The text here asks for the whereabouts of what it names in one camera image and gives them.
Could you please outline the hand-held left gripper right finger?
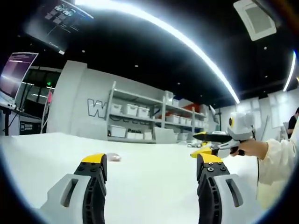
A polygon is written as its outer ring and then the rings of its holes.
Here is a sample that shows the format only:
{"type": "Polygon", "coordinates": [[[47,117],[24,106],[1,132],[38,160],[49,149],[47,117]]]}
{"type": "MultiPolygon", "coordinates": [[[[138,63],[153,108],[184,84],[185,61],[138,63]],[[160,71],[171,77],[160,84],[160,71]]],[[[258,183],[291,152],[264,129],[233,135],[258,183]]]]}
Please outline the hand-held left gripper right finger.
{"type": "Polygon", "coordinates": [[[246,221],[237,175],[230,174],[221,158],[197,155],[197,195],[200,224],[240,224],[246,221]]]}

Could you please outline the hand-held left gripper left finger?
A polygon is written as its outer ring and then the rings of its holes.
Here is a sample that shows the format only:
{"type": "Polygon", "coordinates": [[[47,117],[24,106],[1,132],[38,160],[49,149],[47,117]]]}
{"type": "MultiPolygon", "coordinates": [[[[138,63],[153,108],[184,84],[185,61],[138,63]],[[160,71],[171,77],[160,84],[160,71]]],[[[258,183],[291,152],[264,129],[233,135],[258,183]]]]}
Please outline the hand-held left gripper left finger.
{"type": "Polygon", "coordinates": [[[104,224],[106,181],[107,155],[87,156],[48,191],[40,210],[56,224],[104,224]]]}

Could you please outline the person's right hand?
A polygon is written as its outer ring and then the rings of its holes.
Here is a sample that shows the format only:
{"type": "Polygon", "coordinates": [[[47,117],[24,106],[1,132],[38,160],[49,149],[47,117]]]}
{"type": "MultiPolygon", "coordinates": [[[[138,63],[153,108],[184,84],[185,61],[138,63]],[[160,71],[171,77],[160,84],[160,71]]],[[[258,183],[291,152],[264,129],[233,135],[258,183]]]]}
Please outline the person's right hand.
{"type": "Polygon", "coordinates": [[[231,153],[231,156],[236,156],[239,154],[240,150],[244,151],[247,156],[255,156],[260,160],[263,160],[268,152],[269,145],[267,142],[256,141],[254,139],[249,139],[239,144],[236,152],[231,153]]]}

